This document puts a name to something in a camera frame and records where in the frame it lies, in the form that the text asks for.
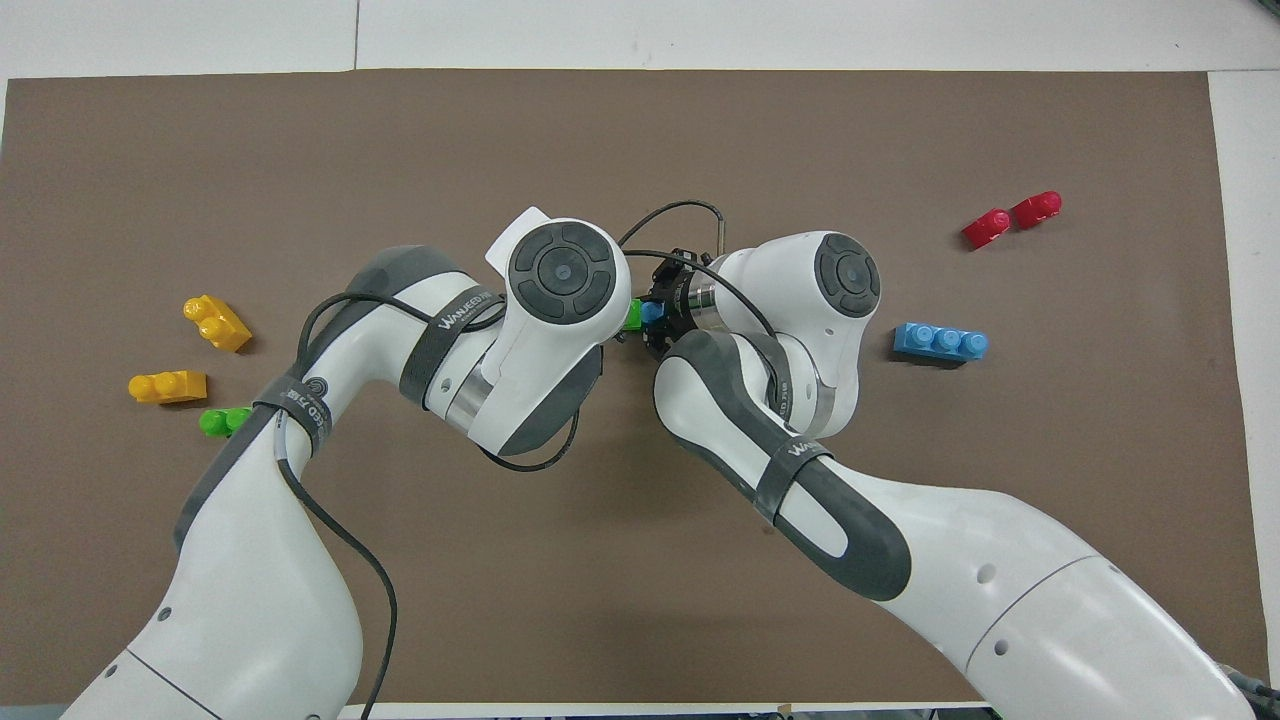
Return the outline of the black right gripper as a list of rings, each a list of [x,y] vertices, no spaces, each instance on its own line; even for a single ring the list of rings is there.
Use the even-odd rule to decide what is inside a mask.
[[[662,258],[652,273],[652,295],[662,296],[664,315],[662,325],[645,327],[645,347],[660,361],[672,346],[695,329],[713,328],[713,279],[705,273],[676,260],[682,258],[698,263],[698,254],[686,249],[672,249],[673,258]]]

